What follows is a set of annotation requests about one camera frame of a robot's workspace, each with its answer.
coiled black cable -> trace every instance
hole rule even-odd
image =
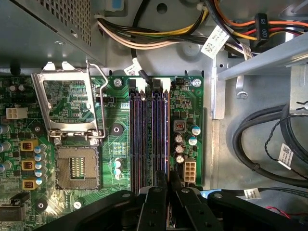
[[[307,180],[298,180],[298,179],[279,176],[279,175],[273,174],[261,168],[261,165],[259,163],[254,163],[247,157],[242,147],[243,131],[245,131],[246,129],[252,126],[258,125],[258,124],[263,124],[266,122],[280,119],[282,117],[283,107],[284,105],[264,109],[264,110],[261,110],[259,112],[253,113],[250,116],[248,116],[243,121],[243,123],[240,125],[240,127],[235,131],[233,135],[233,138],[232,138],[233,149],[234,149],[236,156],[239,158],[239,160],[243,164],[245,164],[251,170],[259,173],[260,175],[266,178],[272,179],[272,180],[285,183],[285,184],[294,185],[294,186],[302,187],[302,188],[308,188]]]

black cable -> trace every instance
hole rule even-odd
[[[266,155],[268,155],[268,157],[269,157],[270,159],[272,159],[272,160],[274,160],[274,161],[278,161],[278,159],[273,158],[273,157],[269,154],[268,147],[267,147],[267,145],[269,144],[271,138],[272,138],[273,135],[274,135],[275,129],[278,127],[278,125],[280,124],[281,121],[287,120],[287,119],[289,119],[289,118],[295,118],[295,117],[308,117],[308,115],[289,115],[289,116],[287,116],[287,117],[284,117],[284,118],[280,119],[280,121],[278,121],[278,122],[274,125],[274,127],[271,129],[271,132],[270,132],[270,134],[269,134],[269,138],[266,140],[266,142],[265,142],[265,144],[264,144],[264,149],[265,149]],[[303,176],[302,174],[300,174],[299,172],[295,171],[294,169],[291,169],[291,171],[293,171],[294,173],[296,173],[296,174],[299,175],[300,177],[305,178],[305,179],[308,180],[308,177]]]
[[[272,110],[272,108],[267,109],[268,113],[275,113],[277,111],[277,107],[274,108],[274,110]],[[262,123],[266,123],[266,122],[270,122],[270,121],[274,121],[277,119],[280,119],[282,116],[282,113],[276,113],[273,115],[264,115],[263,117],[258,117],[255,118],[253,120],[247,121],[245,123],[243,123],[234,133],[233,138],[232,138],[232,145],[233,145],[233,149],[234,152],[236,154],[236,156],[239,158],[239,160],[245,164],[248,168],[250,168],[251,170],[259,173],[260,175],[272,179],[272,180],[276,180],[285,184],[289,184],[289,185],[294,185],[297,187],[302,187],[302,188],[308,188],[308,181],[307,180],[298,180],[298,179],[293,179],[293,178],[287,178],[287,177],[283,177],[283,176],[279,176],[276,174],[273,174],[271,172],[266,171],[265,169],[261,168],[261,165],[259,163],[254,163],[252,162],[247,155],[245,154],[243,147],[242,147],[242,134],[243,131],[245,131],[246,129],[258,125],[258,124],[262,124]]]
[[[220,26],[221,29],[224,30],[237,44],[240,44],[239,40],[236,38],[234,34],[232,34],[229,29],[227,29],[223,19],[221,18],[220,14],[218,13],[216,7],[214,6],[214,3],[212,0],[205,0],[206,8],[209,12],[209,14],[212,16],[215,23]]]
[[[288,117],[289,115],[289,105],[286,105],[282,110],[282,117]],[[294,152],[294,154],[303,162],[308,164],[308,151],[303,148],[303,146],[296,139],[295,134],[292,130],[291,119],[280,121],[280,129],[282,136],[285,140],[285,144]]]
[[[305,191],[300,191],[300,190],[296,190],[296,189],[288,189],[288,188],[258,188],[259,192],[264,192],[267,190],[275,190],[275,191],[280,191],[280,192],[286,192],[286,193],[290,193],[293,195],[297,195],[297,196],[301,196],[301,197],[305,197],[308,198],[308,192]],[[245,192],[244,190],[229,190],[229,189],[222,189],[222,192],[226,192],[226,193],[230,193],[234,196],[245,196]]]

electrolytic capacitor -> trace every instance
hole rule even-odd
[[[182,143],[183,142],[183,140],[184,140],[184,138],[183,138],[183,136],[181,135],[181,134],[176,134],[176,136],[175,136],[175,138],[174,138],[174,141],[176,142],[176,143]]]
[[[41,185],[42,183],[45,183],[47,180],[48,180],[48,176],[45,174],[45,175],[43,175],[43,176],[41,176],[39,178],[36,178],[35,179],[35,183],[37,185]]]
[[[177,157],[175,158],[178,164],[183,164],[184,162],[184,155],[183,154],[178,154]]]
[[[46,158],[46,155],[47,155],[46,152],[42,152],[42,153],[36,154],[34,156],[34,160],[37,161],[37,162],[42,161],[42,160],[44,160]]]
[[[201,129],[197,125],[192,125],[191,131],[192,131],[192,134],[195,136],[198,136],[201,133]]]
[[[122,165],[122,159],[120,158],[115,159],[114,161],[115,168],[121,167],[121,165]]]
[[[34,175],[36,177],[41,177],[44,174],[46,174],[46,172],[47,172],[47,168],[46,167],[42,167],[40,170],[35,170]]]
[[[17,87],[15,85],[10,86],[10,91],[17,91]]]
[[[45,144],[40,144],[39,146],[34,147],[34,153],[39,154],[46,151],[47,146]]]
[[[183,151],[184,151],[184,148],[183,148],[183,146],[182,145],[178,145],[178,146],[176,146],[175,147],[175,152],[176,153],[183,153]]]
[[[10,131],[10,126],[8,125],[0,125],[0,135],[6,134]]]
[[[8,151],[11,149],[11,144],[9,142],[0,143],[0,153]]]
[[[187,141],[188,141],[189,145],[195,146],[197,144],[197,137],[195,137],[194,135],[189,135],[187,137]]]
[[[36,162],[34,167],[35,167],[35,169],[41,169],[42,167],[45,167],[46,165],[47,165],[47,161],[42,160],[40,162]]]
[[[10,161],[5,161],[4,163],[0,164],[0,173],[10,170],[12,168],[12,163]]]

capacitor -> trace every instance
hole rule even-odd
[[[46,167],[42,167],[40,170],[35,170],[34,175],[36,177],[41,177],[44,174],[46,174],[46,172],[47,172],[47,168]]]
[[[175,158],[176,162],[178,164],[183,164],[184,162],[184,155],[183,154],[178,154],[177,157]]]
[[[20,90],[20,91],[24,91],[24,90],[26,90],[26,88],[24,87],[24,85],[19,85],[18,86],[18,90]]]
[[[183,138],[183,136],[181,135],[181,134],[176,134],[176,136],[175,136],[175,138],[174,138],[174,141],[176,142],[176,143],[182,143],[183,142],[183,140],[184,140],[184,138]]]
[[[119,168],[119,167],[121,167],[121,165],[122,165],[122,159],[120,159],[120,158],[115,159],[115,161],[114,161],[115,168]]]
[[[34,153],[39,154],[46,151],[47,146],[45,144],[40,144],[39,146],[34,147]]]
[[[44,160],[46,158],[46,155],[47,155],[46,152],[42,152],[42,153],[36,154],[34,156],[34,160],[37,161],[37,162],[42,161],[42,160]]]
[[[198,136],[201,133],[201,129],[197,125],[192,125],[191,131],[192,131],[192,134],[195,136]]]
[[[17,87],[15,85],[10,86],[10,91],[17,91]]]
[[[10,126],[8,125],[0,125],[0,135],[6,134],[10,131]]]
[[[182,145],[178,145],[178,146],[176,146],[175,147],[175,152],[176,153],[183,153],[183,151],[184,151],[184,148],[183,148],[183,146]]]
[[[35,167],[35,169],[41,169],[42,167],[45,167],[46,165],[47,165],[47,161],[42,160],[40,162],[36,162],[34,167]]]
[[[188,141],[189,145],[195,146],[197,144],[197,137],[195,137],[194,135],[189,135],[187,137],[187,141]]]
[[[4,163],[0,164],[0,173],[10,170],[12,168],[12,163],[10,161],[5,161]]]
[[[114,170],[114,174],[116,175],[116,176],[118,176],[118,175],[120,175],[121,174],[121,172],[122,172],[122,168],[116,168],[115,170]]]
[[[9,142],[0,143],[0,153],[11,149],[11,144]]]
[[[82,206],[85,205],[85,203],[86,203],[85,199],[80,197],[73,203],[73,207],[75,209],[80,209]]]
[[[47,180],[48,180],[48,176],[46,174],[44,174],[43,176],[36,178],[35,183],[37,185],[41,185],[42,183],[45,183]]]

white label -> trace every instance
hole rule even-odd
[[[246,200],[260,199],[261,195],[258,188],[244,190]]]
[[[280,154],[278,158],[278,162],[285,166],[287,169],[291,170],[291,162],[293,158],[293,152],[286,144],[282,144],[280,149]]]
[[[242,46],[243,51],[244,51],[245,60],[252,59],[254,57],[254,55],[252,54],[250,47],[243,44],[242,42],[241,42],[241,46]]]
[[[214,59],[228,38],[229,35],[219,26],[216,26],[202,47],[201,52],[211,59]]]

